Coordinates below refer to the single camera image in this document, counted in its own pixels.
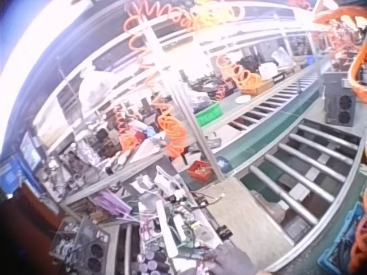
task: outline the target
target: hand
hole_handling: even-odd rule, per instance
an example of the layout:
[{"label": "hand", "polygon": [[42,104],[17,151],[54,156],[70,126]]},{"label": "hand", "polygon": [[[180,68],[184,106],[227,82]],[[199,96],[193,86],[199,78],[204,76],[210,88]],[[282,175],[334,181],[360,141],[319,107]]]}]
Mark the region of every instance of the hand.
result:
[{"label": "hand", "polygon": [[255,266],[246,253],[235,246],[219,245],[207,255],[205,266],[214,275],[255,275]]}]

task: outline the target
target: electronic device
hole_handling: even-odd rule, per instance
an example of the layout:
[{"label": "electronic device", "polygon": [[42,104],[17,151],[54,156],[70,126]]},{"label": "electronic device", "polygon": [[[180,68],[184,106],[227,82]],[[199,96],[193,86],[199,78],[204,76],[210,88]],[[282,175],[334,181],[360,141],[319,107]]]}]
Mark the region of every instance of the electronic device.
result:
[{"label": "electronic device", "polygon": [[346,72],[327,72],[325,83],[325,122],[353,126],[356,96],[350,88]]},{"label": "electronic device", "polygon": [[66,217],[53,240],[50,255],[64,262],[68,274],[104,275],[110,235],[84,217],[80,225]]},{"label": "electronic device", "polygon": [[41,162],[41,156],[36,149],[36,145],[32,136],[29,132],[24,134],[20,150],[23,154],[23,157],[30,167],[32,171],[37,167],[37,165]]},{"label": "electronic device", "polygon": [[110,235],[84,218],[73,247],[77,270],[85,275],[105,274],[109,243]]}]

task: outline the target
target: shelving rack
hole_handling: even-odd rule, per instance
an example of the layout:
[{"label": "shelving rack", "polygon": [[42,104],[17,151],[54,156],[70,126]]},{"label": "shelving rack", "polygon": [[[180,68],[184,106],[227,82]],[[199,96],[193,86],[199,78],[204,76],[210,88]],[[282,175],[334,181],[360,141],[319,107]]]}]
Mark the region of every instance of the shelving rack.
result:
[{"label": "shelving rack", "polygon": [[[315,47],[313,45],[312,40],[310,40],[310,32],[315,31],[312,26],[304,24],[302,20],[300,20],[300,14],[304,14],[304,11],[300,11],[296,8],[290,8],[283,5],[276,5],[272,3],[262,3],[262,2],[229,2],[227,5],[243,5],[245,7],[274,7],[279,9],[288,9],[292,10],[295,13],[295,18],[291,17],[277,17],[270,14],[267,18],[264,19],[256,19],[256,18],[248,18],[240,22],[233,22],[227,24],[225,27],[231,30],[235,30],[232,35],[227,37],[218,37],[209,41],[198,41],[197,37],[194,37],[193,33],[187,33],[184,30],[180,30],[174,33],[170,33],[166,36],[155,38],[153,45],[159,45],[159,49],[156,47],[152,47],[151,53],[154,54],[158,50],[161,52],[163,47],[170,46],[172,44],[180,44],[184,43],[187,40],[198,42],[202,51],[206,54],[208,59],[215,57],[219,54],[227,53],[233,50],[237,50],[246,46],[256,45],[261,42],[267,42],[277,39],[283,39],[285,41],[286,47],[289,48],[289,44],[287,43],[287,37],[289,36],[307,36],[309,42],[311,44],[311,48],[313,50],[313,55],[315,58],[315,64],[310,65],[300,72],[294,74],[293,76],[285,79],[284,81],[276,84],[269,91],[266,91],[263,94],[260,94],[254,97],[248,104],[246,105],[238,105],[235,103],[234,99],[239,95],[236,92],[233,96],[229,96],[223,101],[220,102],[220,106],[223,110],[223,115],[216,119],[215,121],[209,123],[204,126],[202,129],[198,129],[194,122],[194,117],[192,114],[189,114],[187,103],[184,100],[179,99],[183,97],[182,87],[178,83],[171,83],[170,91],[175,102],[182,102],[181,112],[184,114],[184,119],[181,121],[186,127],[188,131],[187,145],[190,145],[194,142],[199,142],[201,145],[204,145],[204,151],[206,156],[209,155],[210,164],[215,167],[217,163],[215,161],[215,156],[225,156],[227,159],[231,161],[233,164],[233,171],[224,175],[223,173],[217,172],[217,178],[224,179],[229,176],[234,176],[237,179],[242,178],[245,174],[249,173],[249,171],[253,172],[267,187],[273,189],[280,197],[284,200],[285,207],[290,207],[295,209],[296,212],[303,217],[309,224],[312,225],[313,229],[307,235],[304,240],[298,243],[292,251],[295,251],[295,255],[297,252],[301,251],[304,246],[307,245],[315,236],[317,236],[325,223],[329,220],[330,216],[336,211],[335,208],[338,207],[340,200],[345,195],[345,192],[348,190],[351,181],[353,179],[354,174],[356,173],[356,163],[358,156],[361,154],[361,143],[365,136],[360,137],[361,143],[354,144],[354,150],[356,151],[355,158],[344,158],[339,154],[334,154],[332,149],[329,147],[320,147],[317,144],[314,144],[312,140],[305,139],[304,137],[298,135],[294,132],[294,129],[302,129],[306,131],[304,125],[304,114],[307,109],[313,104],[313,102],[319,96],[318,91],[321,90],[321,73],[325,71],[325,67],[329,65],[328,58],[319,58],[315,51]],[[142,28],[149,28],[152,30],[155,26],[160,23],[166,21],[164,17],[154,18],[145,23],[144,26],[139,25],[135,27],[132,31],[137,32],[138,30],[142,30]],[[109,43],[105,44],[96,52],[92,53],[84,62],[82,62],[77,68],[75,68],[69,75],[67,75],[66,79],[68,82],[72,82],[75,78],[78,77],[80,71],[85,67],[86,64],[89,64],[93,61],[98,60],[102,55],[106,54],[112,48],[120,45],[121,43],[126,43],[130,38],[130,34],[123,33],[118,37],[111,40]],[[108,70],[110,72],[114,72],[119,74],[123,71],[127,66],[135,63],[138,59],[136,53],[130,53],[124,56],[123,58],[114,62]],[[120,98],[123,96],[131,95],[133,91],[130,90],[130,87],[141,83],[148,76],[152,76],[154,74],[159,74],[159,77],[165,78],[164,70],[159,66],[154,68],[146,69],[140,73],[134,73],[131,79],[127,80],[122,85],[113,89],[108,97],[101,102],[97,107],[90,110],[87,113],[87,116],[98,114],[99,116],[107,113],[111,110],[115,105],[121,102]],[[62,81],[60,85],[54,90],[50,98],[47,99],[44,106],[39,111],[35,121],[39,120],[39,118],[44,115],[45,110],[52,102],[57,98],[57,95],[67,86],[67,81]],[[77,93],[75,95],[74,101],[71,100],[68,102],[68,108],[74,108],[76,106]],[[110,106],[106,109],[101,109],[101,107],[107,102],[111,102]],[[269,142],[267,145],[259,147],[255,149],[250,154],[242,153],[241,150],[243,148],[246,149],[246,146],[250,146],[248,140],[251,141],[253,139],[253,135],[255,133],[261,133],[266,125],[269,125],[273,121],[277,121],[279,116],[293,116],[290,125],[286,127],[283,133],[275,136],[273,141]],[[48,149],[48,154],[52,153],[69,135],[73,133],[73,130],[77,127],[81,126],[83,122],[80,120],[74,121],[70,127],[58,138],[58,140]],[[225,144],[223,144],[220,148],[216,148],[215,150],[211,150],[203,137],[212,132],[215,132],[219,128],[230,125],[231,127],[237,128],[240,133],[233,139],[229,140]],[[350,171],[347,176],[341,176],[336,174],[335,171],[330,171],[330,169],[325,168],[322,164],[316,164],[313,161],[305,158],[298,152],[294,152],[290,150],[287,145],[284,143],[285,140],[296,140],[300,143],[303,143],[313,149],[319,150],[321,153],[337,159],[342,159],[344,163],[349,165]],[[287,164],[284,164],[279,159],[273,156],[273,153],[277,149],[281,149],[283,151],[288,151],[290,154],[295,155],[298,158],[301,158],[305,161],[308,161],[311,165],[314,165],[317,169],[332,175],[333,178],[336,178],[338,181],[342,182],[342,188],[337,195],[332,195],[329,192],[317,187],[315,183],[309,178],[305,178],[297,174],[292,168],[289,168]],[[149,165],[153,164],[157,160],[160,160],[164,156],[165,152],[159,151],[157,154],[150,156],[149,158],[145,158],[137,163],[128,162],[125,164],[125,167],[116,172],[113,176],[102,175],[101,179],[90,186],[85,186],[80,191],[74,192],[67,196],[62,202],[61,206],[67,211],[69,214],[72,214],[77,217],[77,214],[74,213],[70,209],[70,205],[86,198],[108,186],[118,181],[125,181],[128,178],[134,176],[139,171],[142,171]],[[272,162],[274,165],[278,166],[284,172],[289,175],[297,178],[299,184],[301,186],[306,186],[309,189],[309,192],[316,193],[328,203],[331,203],[327,213],[325,214],[325,218],[318,219],[314,217],[307,209],[304,207],[300,207],[300,204],[292,198],[292,194],[285,192],[276,186],[276,183],[267,176],[258,166],[263,161]],[[280,263],[277,262],[273,266],[269,267],[269,270],[276,270],[277,266]]]}]

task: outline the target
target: capacitor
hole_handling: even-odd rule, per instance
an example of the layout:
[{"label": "capacitor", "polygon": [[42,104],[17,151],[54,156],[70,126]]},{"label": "capacitor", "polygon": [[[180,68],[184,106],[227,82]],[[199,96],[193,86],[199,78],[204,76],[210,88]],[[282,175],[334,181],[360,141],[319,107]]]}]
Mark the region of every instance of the capacitor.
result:
[{"label": "capacitor", "polygon": [[163,252],[160,252],[160,251],[154,252],[154,251],[148,250],[145,253],[145,257],[148,261],[156,260],[158,262],[165,262],[167,260],[167,256]]},{"label": "capacitor", "polygon": [[146,257],[144,254],[138,254],[138,256],[136,257],[136,260],[138,263],[143,264],[146,262]]},{"label": "capacitor", "polygon": [[139,264],[139,271],[141,273],[147,273],[148,272],[148,265],[147,264]]},{"label": "capacitor", "polygon": [[79,189],[79,186],[76,184],[73,178],[68,179],[67,181],[68,186],[73,190],[76,191]]},{"label": "capacitor", "polygon": [[157,262],[157,261],[152,260],[148,262],[148,269],[151,271],[157,270],[157,271],[167,272],[168,270],[170,270],[170,266],[164,264],[163,262]]},{"label": "capacitor", "polygon": [[153,219],[153,225],[154,225],[154,231],[157,233],[160,233],[161,230],[161,224],[159,223],[159,219]]},{"label": "capacitor", "polygon": [[150,273],[150,275],[169,275],[168,273],[166,272],[159,272],[157,270],[154,270]]}]

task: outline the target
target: blue bin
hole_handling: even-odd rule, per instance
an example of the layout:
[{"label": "blue bin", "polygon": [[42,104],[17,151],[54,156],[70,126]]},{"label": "blue bin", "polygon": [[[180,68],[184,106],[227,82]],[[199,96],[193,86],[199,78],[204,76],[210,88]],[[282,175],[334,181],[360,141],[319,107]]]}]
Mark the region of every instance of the blue bin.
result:
[{"label": "blue bin", "polygon": [[333,258],[337,254],[339,243],[341,241],[348,241],[350,247],[352,246],[356,227],[363,215],[364,212],[362,203],[356,202],[353,209],[350,210],[345,217],[344,225],[335,238],[334,244],[330,248],[326,249],[325,252],[322,253],[322,255],[318,258],[317,264],[327,271],[328,274],[343,275],[343,272],[333,264]]},{"label": "blue bin", "polygon": [[315,63],[315,59],[314,59],[314,56],[306,56],[306,63],[307,65],[311,65],[313,63]]}]

